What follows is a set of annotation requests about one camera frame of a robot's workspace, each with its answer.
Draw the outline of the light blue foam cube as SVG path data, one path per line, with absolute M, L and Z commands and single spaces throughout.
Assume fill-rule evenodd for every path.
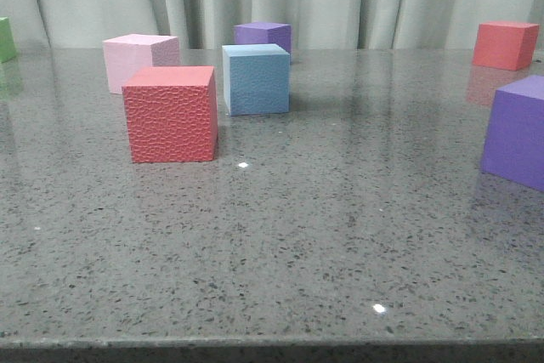
M 286 113 L 291 55 L 274 43 L 224 45 L 224 101 L 232 116 Z

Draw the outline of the near red foam cube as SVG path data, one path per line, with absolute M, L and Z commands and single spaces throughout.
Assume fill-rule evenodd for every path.
M 218 145 L 214 68 L 145 67 L 122 87 L 132 160 L 207 162 Z

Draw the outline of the red foam cube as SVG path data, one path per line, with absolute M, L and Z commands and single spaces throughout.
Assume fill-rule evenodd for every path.
M 132 160 L 207 162 L 218 145 L 214 68 L 145 67 L 122 87 Z
M 488 21 L 479 25 L 473 64 L 508 71 L 528 67 L 536 49 L 540 25 Z

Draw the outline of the far purple foam cube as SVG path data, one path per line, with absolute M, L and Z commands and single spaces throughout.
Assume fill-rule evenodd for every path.
M 275 43 L 292 53 L 292 27 L 286 23 L 251 22 L 234 26 L 235 44 Z

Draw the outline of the purple foam cube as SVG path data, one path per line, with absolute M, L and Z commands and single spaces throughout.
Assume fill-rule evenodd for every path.
M 531 75 L 496 90 L 481 170 L 543 190 L 543 77 Z
M 235 44 L 275 43 L 292 53 L 292 27 L 286 23 L 251 22 L 234 26 Z

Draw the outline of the pink foam cube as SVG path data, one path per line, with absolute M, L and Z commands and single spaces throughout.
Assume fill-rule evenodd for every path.
M 176 36 L 128 34 L 103 41 L 109 90 L 121 94 L 122 86 L 141 68 L 180 65 Z

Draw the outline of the near purple foam cube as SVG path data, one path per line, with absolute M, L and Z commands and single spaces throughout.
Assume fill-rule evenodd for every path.
M 531 75 L 496 90 L 481 170 L 543 190 L 543 77 Z

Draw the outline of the far red foam cube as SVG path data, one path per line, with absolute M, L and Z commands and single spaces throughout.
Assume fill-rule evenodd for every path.
M 479 25 L 473 64 L 508 71 L 528 67 L 536 49 L 540 25 L 488 21 Z

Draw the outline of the green foam cube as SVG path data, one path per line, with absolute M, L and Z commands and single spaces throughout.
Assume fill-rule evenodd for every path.
M 0 18 L 0 61 L 2 63 L 16 56 L 16 47 L 8 17 Z

